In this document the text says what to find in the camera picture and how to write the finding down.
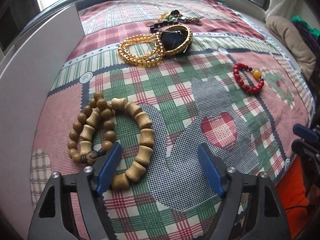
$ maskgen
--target red heart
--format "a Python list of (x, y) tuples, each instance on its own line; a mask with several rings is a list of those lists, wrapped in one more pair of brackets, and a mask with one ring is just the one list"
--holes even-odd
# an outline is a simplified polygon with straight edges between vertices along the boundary
[(278, 88), (284, 93), (284, 94), (288, 94), (288, 90), (287, 87), (285, 86), (284, 82), (282, 80), (277, 80), (276, 81), (276, 85), (278, 86)]
[(233, 117), (227, 112), (213, 118), (206, 116), (201, 120), (201, 130), (207, 140), (215, 146), (233, 150), (237, 139), (237, 127)]

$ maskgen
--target patchwork quilt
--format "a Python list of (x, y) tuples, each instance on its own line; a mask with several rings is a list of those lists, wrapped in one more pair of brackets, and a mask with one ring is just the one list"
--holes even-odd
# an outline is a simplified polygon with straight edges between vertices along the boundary
[[(198, 17), (189, 25), (194, 38), (187, 56), (167, 57), (157, 66), (125, 64), (119, 42), (148, 34), (145, 23), (179, 10)], [(117, 0), (79, 12), (86, 36), (62, 67), (40, 116), (33, 145), (31, 195), (34, 207), (51, 172), (63, 175), (83, 166), (68, 157), (68, 133), (77, 114), (97, 91), (106, 100), (125, 97), (148, 113), (155, 130), (148, 172), (128, 190), (104, 193), (105, 208), (119, 240), (193, 239), (212, 223), (220, 198), (206, 181), (197, 159), (205, 142), (213, 154), (239, 171), (265, 171), (277, 183), (293, 159), (292, 127), (308, 125), (314, 101), (301, 76), (268, 37), (239, 13), (212, 0)], [(130, 48), (139, 55), (147, 44)], [(265, 86), (255, 96), (236, 84), (235, 62), (262, 73)], [(241, 72), (248, 85), (256, 81)], [(139, 146), (139, 128), (127, 116), (114, 117), (123, 147), (116, 174), (130, 167)], [(94, 149), (101, 147), (98, 130)], [(244, 194), (239, 219), (247, 206)], [(88, 239), (76, 194), (76, 224)]]

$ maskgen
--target blue gripper pad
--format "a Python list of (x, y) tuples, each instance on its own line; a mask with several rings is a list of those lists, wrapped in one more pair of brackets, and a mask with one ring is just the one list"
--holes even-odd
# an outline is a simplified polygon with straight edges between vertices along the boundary
[(221, 175), (216, 166), (213, 164), (211, 158), (209, 157), (209, 154), (212, 153), (208, 153), (202, 145), (199, 145), (198, 159), (201, 168), (204, 172), (204, 175), (206, 176), (207, 181), (209, 182), (211, 190), (214, 193), (216, 193), (220, 198), (223, 198), (226, 192), (222, 187)]
[(109, 189), (111, 181), (115, 175), (116, 167), (121, 161), (122, 147), (119, 143), (116, 143), (115, 148), (110, 154), (108, 160), (105, 162), (98, 176), (98, 186), (96, 192), (98, 196), (106, 192)]
[(292, 128), (293, 134), (296, 136), (299, 136), (302, 139), (305, 139), (306, 141), (310, 143), (318, 143), (319, 137), (317, 133), (299, 123), (296, 123)]

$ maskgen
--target beige pillow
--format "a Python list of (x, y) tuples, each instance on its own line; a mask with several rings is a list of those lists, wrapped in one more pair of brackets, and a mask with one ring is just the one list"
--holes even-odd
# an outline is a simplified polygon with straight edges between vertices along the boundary
[(270, 16), (266, 19), (266, 28), (294, 54), (303, 75), (309, 79), (316, 65), (316, 56), (305, 44), (292, 22), (281, 16)]

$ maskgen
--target silver screw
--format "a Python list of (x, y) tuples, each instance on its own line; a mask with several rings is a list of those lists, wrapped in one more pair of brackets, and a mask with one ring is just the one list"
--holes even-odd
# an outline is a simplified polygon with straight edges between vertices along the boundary
[(83, 168), (83, 171), (84, 171), (85, 173), (89, 173), (89, 172), (91, 172), (92, 170), (93, 170), (93, 168), (92, 168), (91, 166), (86, 166), (86, 167)]
[(60, 172), (58, 172), (58, 171), (53, 172), (53, 173), (51, 174), (51, 176), (52, 176), (53, 178), (57, 178), (57, 177), (60, 176)]
[(261, 171), (259, 172), (259, 175), (263, 178), (267, 178), (268, 177), (268, 173), (266, 173), (265, 171)]
[(235, 173), (237, 171), (237, 169), (236, 168), (234, 168), (234, 167), (228, 167), (227, 168), (227, 172), (229, 172), (229, 173)]

